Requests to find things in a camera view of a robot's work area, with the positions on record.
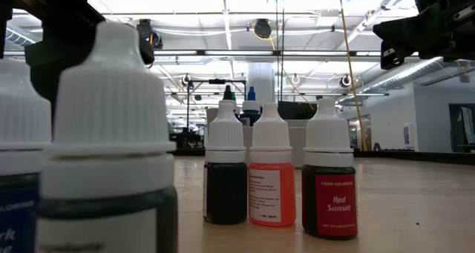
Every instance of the white label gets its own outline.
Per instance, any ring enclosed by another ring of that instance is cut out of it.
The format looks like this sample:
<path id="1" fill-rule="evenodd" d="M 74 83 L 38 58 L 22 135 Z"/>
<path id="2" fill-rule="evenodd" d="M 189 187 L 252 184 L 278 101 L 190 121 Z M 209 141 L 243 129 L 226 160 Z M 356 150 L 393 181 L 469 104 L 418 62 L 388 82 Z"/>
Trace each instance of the white label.
<path id="1" fill-rule="evenodd" d="M 206 217 L 206 198 L 208 191 L 208 169 L 205 168 L 203 171 L 203 217 Z"/>
<path id="2" fill-rule="evenodd" d="M 155 209 L 96 220 L 38 219 L 37 253 L 157 253 Z"/>
<path id="3" fill-rule="evenodd" d="M 281 172 L 249 170 L 249 216 L 271 223 L 281 221 Z"/>

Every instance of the orange bottle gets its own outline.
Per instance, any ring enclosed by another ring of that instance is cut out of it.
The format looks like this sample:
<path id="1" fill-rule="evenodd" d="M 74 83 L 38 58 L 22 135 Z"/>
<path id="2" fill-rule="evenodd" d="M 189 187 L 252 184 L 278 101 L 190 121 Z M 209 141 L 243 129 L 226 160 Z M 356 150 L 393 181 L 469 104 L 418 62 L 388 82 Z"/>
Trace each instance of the orange bottle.
<path id="1" fill-rule="evenodd" d="M 289 128 L 276 104 L 264 104 L 254 124 L 249 166 L 249 218 L 263 226 L 295 222 L 295 178 Z"/>

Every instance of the black cap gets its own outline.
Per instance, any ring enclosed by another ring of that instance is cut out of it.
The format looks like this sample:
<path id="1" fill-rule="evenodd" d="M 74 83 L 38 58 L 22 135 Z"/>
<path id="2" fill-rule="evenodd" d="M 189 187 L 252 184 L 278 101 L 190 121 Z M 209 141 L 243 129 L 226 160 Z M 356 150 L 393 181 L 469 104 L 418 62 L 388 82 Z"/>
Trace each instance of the black cap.
<path id="1" fill-rule="evenodd" d="M 232 100 L 231 86 L 230 85 L 226 85 L 226 89 L 224 90 L 223 100 Z"/>

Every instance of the red bottle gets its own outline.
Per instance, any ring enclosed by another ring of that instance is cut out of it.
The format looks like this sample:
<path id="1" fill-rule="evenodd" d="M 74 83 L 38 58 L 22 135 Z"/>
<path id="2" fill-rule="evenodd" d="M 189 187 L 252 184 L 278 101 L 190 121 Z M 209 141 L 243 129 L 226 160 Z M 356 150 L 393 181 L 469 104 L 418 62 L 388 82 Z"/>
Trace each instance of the red bottle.
<path id="1" fill-rule="evenodd" d="M 334 240 L 358 234 L 356 170 L 348 131 L 335 100 L 318 100 L 317 113 L 307 123 L 302 168 L 302 225 L 307 234 Z"/>
<path id="2" fill-rule="evenodd" d="M 249 166 L 249 218 L 263 226 L 295 222 L 295 179 L 289 128 L 276 104 L 264 104 L 254 124 Z"/>

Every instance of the blue cap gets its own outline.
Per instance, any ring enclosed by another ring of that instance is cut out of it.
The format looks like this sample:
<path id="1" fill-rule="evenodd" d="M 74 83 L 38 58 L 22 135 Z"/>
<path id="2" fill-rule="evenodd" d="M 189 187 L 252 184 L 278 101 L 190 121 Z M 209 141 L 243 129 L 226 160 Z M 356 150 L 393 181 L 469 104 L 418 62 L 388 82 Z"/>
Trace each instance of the blue cap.
<path id="1" fill-rule="evenodd" d="M 247 93 L 247 101 L 255 101 L 254 86 L 249 88 L 249 92 Z"/>

